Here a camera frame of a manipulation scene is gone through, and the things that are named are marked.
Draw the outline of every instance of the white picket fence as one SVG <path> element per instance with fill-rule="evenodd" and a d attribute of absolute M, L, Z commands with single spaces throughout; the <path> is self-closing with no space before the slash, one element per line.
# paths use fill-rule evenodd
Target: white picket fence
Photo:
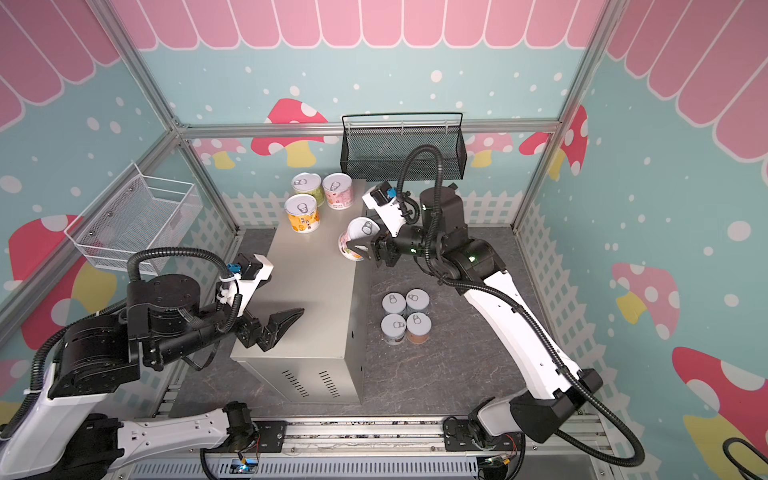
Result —
<path fill-rule="evenodd" d="M 594 340 L 596 326 L 584 318 L 587 305 L 576 299 L 578 287 L 568 282 L 571 271 L 563 270 L 563 256 L 555 251 L 557 242 L 549 238 L 550 229 L 545 228 L 545 216 L 540 214 L 540 206 L 536 203 L 531 205 L 520 226 L 520 234 L 525 248 L 523 254 L 533 267 L 533 281 L 544 296 L 543 307 L 552 320 L 555 341 L 579 366 L 594 368 L 600 373 L 604 384 L 596 396 L 639 438 L 643 435 L 644 427 L 633 422 L 629 416 L 627 407 L 630 397 L 619 392 L 616 387 L 617 370 L 606 365 L 606 347 Z M 624 436 L 612 424 L 602 420 L 614 453 L 619 456 L 629 455 L 632 448 Z M 643 465 L 622 470 L 626 480 L 658 480 L 656 472 L 660 465 L 661 460 L 646 452 Z"/>
<path fill-rule="evenodd" d="M 253 192 L 251 197 L 238 193 L 235 198 L 226 194 L 223 195 L 223 198 L 224 203 L 227 204 L 239 225 L 276 227 L 285 218 L 283 206 L 289 196 L 288 192 L 285 192 L 282 197 L 270 192 L 267 197 L 261 197 Z M 498 197 L 493 197 L 491 192 L 486 192 L 480 197 L 472 191 L 468 196 L 462 197 L 465 221 L 471 225 L 506 227 L 515 219 L 522 198 L 523 193 L 521 191 L 512 197 L 508 196 L 505 191 Z"/>

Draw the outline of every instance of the pink can label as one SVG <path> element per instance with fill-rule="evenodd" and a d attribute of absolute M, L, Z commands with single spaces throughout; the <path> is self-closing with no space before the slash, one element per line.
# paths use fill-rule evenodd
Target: pink can label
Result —
<path fill-rule="evenodd" d="M 328 200 L 328 206 L 334 210 L 344 210 L 352 206 L 355 197 L 352 192 L 352 185 L 346 190 L 332 191 L 326 189 L 326 200 Z"/>

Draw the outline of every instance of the white polka dot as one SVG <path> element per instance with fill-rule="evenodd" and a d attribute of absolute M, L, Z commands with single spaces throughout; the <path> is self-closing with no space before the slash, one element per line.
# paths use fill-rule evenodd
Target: white polka dot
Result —
<path fill-rule="evenodd" d="M 7 291 L 11 292 L 16 289 L 17 286 L 21 285 L 21 280 L 8 280 L 7 282 L 2 284 L 2 287 L 6 289 Z"/>
<path fill-rule="evenodd" d="M 717 398 L 717 394 L 712 387 L 699 379 L 690 380 L 686 385 L 693 393 L 702 399 L 704 403 L 712 407 L 715 412 L 720 411 L 720 399 Z"/>
<path fill-rule="evenodd" d="M 662 340 L 669 340 L 670 338 L 670 330 L 667 328 L 666 325 L 662 325 L 661 323 L 656 325 L 656 333 L 659 334 L 659 337 Z"/>
<path fill-rule="evenodd" d="M 28 360 L 19 360 L 11 366 L 11 376 L 15 379 L 20 379 L 29 370 L 31 363 Z"/>
<path fill-rule="evenodd" d="M 725 304 L 728 306 L 737 306 L 739 304 L 739 297 L 733 295 L 732 293 L 728 293 L 725 296 Z"/>
<path fill-rule="evenodd" d="M 67 228 L 69 221 L 66 215 L 51 215 L 50 217 L 43 217 L 40 219 L 43 227 L 47 228 L 51 232 L 61 232 Z"/>
<path fill-rule="evenodd" d="M 728 238 L 734 242 L 743 242 L 749 238 L 751 233 L 752 227 L 743 220 L 738 220 L 728 226 Z"/>
<path fill-rule="evenodd" d="M 652 286 L 645 289 L 645 299 L 653 303 L 659 299 L 659 292 Z"/>
<path fill-rule="evenodd" d="M 0 177 L 0 188 L 10 194 L 17 194 L 22 191 L 22 183 L 16 177 L 5 175 L 4 177 Z"/>
<path fill-rule="evenodd" d="M 317 110 L 315 110 L 314 108 L 310 107 L 307 104 L 302 103 L 301 113 L 305 114 L 307 117 L 314 117 L 315 115 L 317 115 Z"/>
<path fill-rule="evenodd" d="M 53 308 L 51 308 L 51 320 L 53 320 L 53 323 L 60 326 L 65 326 L 67 324 L 67 317 L 69 316 L 69 304 L 71 301 L 72 299 L 69 298 L 59 300 L 56 302 Z"/>
<path fill-rule="evenodd" d="M 667 301 L 672 308 L 680 308 L 680 294 L 678 292 L 670 292 Z"/>
<path fill-rule="evenodd" d="M 733 366 L 730 363 L 720 361 L 720 368 L 723 370 L 726 378 L 730 380 L 735 386 L 742 390 L 754 392 L 763 387 L 765 379 L 761 376 L 757 376 L 754 373 L 742 370 L 737 366 Z"/>

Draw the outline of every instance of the black cable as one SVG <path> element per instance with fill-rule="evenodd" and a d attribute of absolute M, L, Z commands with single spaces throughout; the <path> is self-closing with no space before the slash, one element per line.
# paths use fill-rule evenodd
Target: black cable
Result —
<path fill-rule="evenodd" d="M 520 473 L 520 468 L 523 466 L 523 460 L 525 459 L 525 434 L 520 434 L 520 447 L 518 448 L 518 462 L 515 463 L 515 467 L 512 469 L 511 472 L 507 474 L 507 476 L 504 478 L 504 480 L 512 480 L 514 477 L 518 476 L 518 473 Z"/>
<path fill-rule="evenodd" d="M 208 468 L 208 462 L 205 461 L 205 452 L 207 449 L 200 449 L 200 466 L 203 468 L 203 473 L 208 480 L 219 480 L 214 476 L 214 473 Z"/>
<path fill-rule="evenodd" d="M 579 442 L 577 439 L 571 437 L 565 432 L 562 432 L 561 430 L 556 431 L 555 435 L 559 436 L 561 439 L 564 439 L 566 442 L 570 443 L 577 449 L 597 458 L 598 460 L 602 460 L 603 462 L 618 465 L 620 467 L 636 467 L 643 463 L 645 460 L 645 450 L 643 449 L 643 446 L 637 436 L 635 436 L 629 427 L 627 427 L 624 422 L 622 422 L 621 419 L 616 416 L 616 414 L 614 414 L 607 406 L 603 405 L 603 403 L 598 400 L 592 394 L 592 392 L 589 391 L 588 388 L 582 385 L 581 382 L 579 382 L 578 379 L 574 377 L 574 375 L 571 373 L 571 370 L 563 362 L 563 359 L 560 358 L 557 350 L 552 346 L 551 342 L 547 338 L 546 333 L 541 328 L 541 325 L 531 316 L 530 313 L 528 313 L 519 303 L 515 302 L 510 296 L 506 295 L 501 290 L 497 290 L 493 287 L 485 285 L 484 283 L 462 282 L 447 279 L 444 275 L 441 275 L 432 265 L 432 253 L 430 250 L 432 247 L 432 241 L 437 236 L 438 223 L 440 221 L 440 217 L 442 216 L 442 208 L 440 207 L 440 187 L 442 186 L 442 154 L 440 153 L 440 150 L 437 147 L 433 147 L 432 145 L 422 145 L 421 147 L 415 148 L 406 158 L 406 162 L 403 165 L 403 171 L 400 173 L 400 178 L 398 179 L 397 184 L 398 192 L 400 192 L 402 190 L 402 181 L 405 178 L 408 167 L 410 166 L 411 162 L 413 162 L 415 156 L 421 154 L 424 151 L 431 153 L 435 158 L 435 162 L 437 163 L 437 175 L 435 176 L 434 211 L 432 212 L 432 221 L 429 223 L 429 229 L 427 230 L 427 234 L 424 239 L 424 260 L 429 271 L 432 272 L 434 276 L 438 277 L 439 283 L 444 283 L 445 285 L 452 286 L 454 288 L 464 290 L 477 290 L 480 292 L 488 293 L 489 295 L 493 295 L 509 305 L 512 308 L 512 312 L 519 313 L 520 316 L 523 317 L 525 322 L 534 331 L 543 347 L 547 350 L 547 353 L 552 358 L 552 362 L 558 367 L 558 372 L 563 375 L 571 385 L 573 385 L 574 389 L 582 397 L 584 397 L 590 404 L 592 404 L 608 419 L 609 422 L 611 422 L 616 427 L 619 432 L 621 432 L 621 434 L 629 441 L 630 445 L 632 445 L 634 454 L 629 458 L 615 457 L 612 455 L 607 455 L 603 452 L 599 452 L 598 450 L 595 450 L 585 445 L 584 443 Z M 398 193 L 398 195 L 398 199 L 402 198 L 400 193 Z"/>
<path fill-rule="evenodd" d="M 751 478 L 752 480 L 760 480 L 760 477 L 752 473 L 749 469 L 747 469 L 744 465 L 741 465 L 734 457 L 730 454 L 729 448 L 734 443 L 740 443 L 742 445 L 745 445 L 749 450 L 752 450 L 752 453 L 760 457 L 760 460 L 764 461 L 768 465 L 768 457 L 763 455 L 759 450 L 757 450 L 754 445 L 752 445 L 749 442 L 744 441 L 743 439 L 739 439 L 737 437 L 732 437 L 725 442 L 723 442 L 723 453 L 725 456 L 730 460 L 731 463 L 733 463 L 733 466 L 735 466 L 742 477 Z"/>

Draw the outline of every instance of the ventilation slots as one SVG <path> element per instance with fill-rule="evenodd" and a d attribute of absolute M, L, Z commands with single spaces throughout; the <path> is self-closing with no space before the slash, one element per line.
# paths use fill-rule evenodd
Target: ventilation slots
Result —
<path fill-rule="evenodd" d="M 320 375 L 320 379 L 323 381 L 323 383 L 326 384 L 326 388 L 333 398 L 341 396 L 339 390 L 336 388 L 336 385 L 333 384 L 333 380 L 331 380 L 331 375 L 327 371 L 320 372 L 318 375 Z"/>
<path fill-rule="evenodd" d="M 291 385 L 293 385 L 293 388 L 296 389 L 296 391 L 301 395 L 302 397 L 308 397 L 310 396 L 310 393 L 306 391 L 304 387 L 301 386 L 301 383 L 299 383 L 299 380 L 296 380 L 296 376 L 291 373 L 290 370 L 286 370 L 283 372 L 283 376 L 288 379 Z"/>

